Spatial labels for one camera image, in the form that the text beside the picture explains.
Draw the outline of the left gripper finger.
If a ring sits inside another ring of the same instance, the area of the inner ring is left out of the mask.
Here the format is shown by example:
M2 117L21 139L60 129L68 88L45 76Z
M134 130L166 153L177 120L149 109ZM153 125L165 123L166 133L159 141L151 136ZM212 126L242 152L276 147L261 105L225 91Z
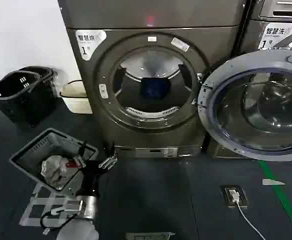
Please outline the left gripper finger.
M99 169L111 169L116 165L118 162L118 155L116 151L113 153L113 155L107 157L102 163L98 165Z
M85 140L78 149L78 160L80 162L81 167L86 166L85 160L83 158L85 154L86 145L87 145L87 141Z

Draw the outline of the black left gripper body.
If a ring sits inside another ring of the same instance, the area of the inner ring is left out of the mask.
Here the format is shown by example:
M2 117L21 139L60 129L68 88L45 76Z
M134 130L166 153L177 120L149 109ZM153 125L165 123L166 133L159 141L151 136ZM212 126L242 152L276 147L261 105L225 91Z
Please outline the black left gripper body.
M99 180L101 175L106 173L106 170L100 168L99 165L102 161L90 160L86 163L86 167L80 171L83 173L83 179L79 190L75 196L93 196L100 197L99 193Z

